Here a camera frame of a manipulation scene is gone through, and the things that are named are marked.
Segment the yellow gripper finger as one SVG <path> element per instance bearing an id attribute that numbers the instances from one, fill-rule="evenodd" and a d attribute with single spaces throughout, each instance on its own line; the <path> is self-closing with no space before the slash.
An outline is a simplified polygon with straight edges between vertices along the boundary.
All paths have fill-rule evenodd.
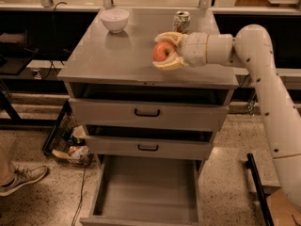
<path id="1" fill-rule="evenodd" d="M 187 66 L 183 57 L 177 53 L 170 54 L 165 61 L 153 61 L 152 64 L 159 70 L 177 70 Z"/>
<path id="2" fill-rule="evenodd" d="M 182 34 L 180 32 L 164 32 L 161 34 L 158 34 L 154 41 L 155 42 L 163 42 L 167 41 L 175 45 L 176 47 L 182 46 L 182 41 L 186 38 L 185 34 Z"/>

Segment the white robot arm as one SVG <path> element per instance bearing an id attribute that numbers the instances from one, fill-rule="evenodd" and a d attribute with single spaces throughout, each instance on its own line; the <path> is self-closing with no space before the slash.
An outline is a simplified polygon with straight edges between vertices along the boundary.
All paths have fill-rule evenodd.
<path id="1" fill-rule="evenodd" d="M 255 87 L 277 178 L 294 208 L 301 209 L 301 115 L 280 78 L 267 30 L 250 24 L 230 34 L 164 32 L 155 42 L 178 50 L 153 65 L 160 70 L 219 64 L 247 69 Z"/>

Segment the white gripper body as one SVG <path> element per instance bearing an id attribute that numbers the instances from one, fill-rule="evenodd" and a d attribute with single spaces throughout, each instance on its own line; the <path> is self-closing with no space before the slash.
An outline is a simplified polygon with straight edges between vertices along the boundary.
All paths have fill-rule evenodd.
<path id="1" fill-rule="evenodd" d="M 180 61 L 183 67 L 198 67 L 207 63 L 207 40 L 206 33 L 194 32 L 182 36 Z"/>

